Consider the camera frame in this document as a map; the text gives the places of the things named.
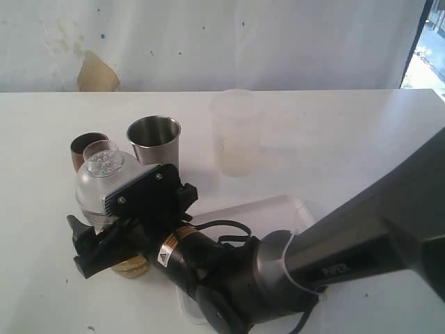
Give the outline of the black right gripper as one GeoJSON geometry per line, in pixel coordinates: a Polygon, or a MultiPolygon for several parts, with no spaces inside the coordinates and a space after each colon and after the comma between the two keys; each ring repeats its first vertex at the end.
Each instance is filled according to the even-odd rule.
{"type": "Polygon", "coordinates": [[[76,250],[74,263],[84,278],[110,269],[137,255],[156,264],[168,264],[179,243],[179,230],[186,229],[188,208],[198,199],[195,186],[181,184],[177,192],[179,213],[144,214],[119,218],[99,234],[70,214],[67,222],[72,229],[76,250]]]}

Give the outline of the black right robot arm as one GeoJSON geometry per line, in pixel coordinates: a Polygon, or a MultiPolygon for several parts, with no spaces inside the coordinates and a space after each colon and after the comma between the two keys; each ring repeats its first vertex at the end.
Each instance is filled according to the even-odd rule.
{"type": "Polygon", "coordinates": [[[112,218],[101,232],[70,215],[74,262],[85,278],[137,255],[199,306],[218,333],[299,313],[307,320],[329,285],[410,269],[444,295],[444,133],[331,214],[295,233],[212,240],[221,219],[191,223],[197,189],[172,164],[93,175],[79,171],[76,197],[112,218]]]}

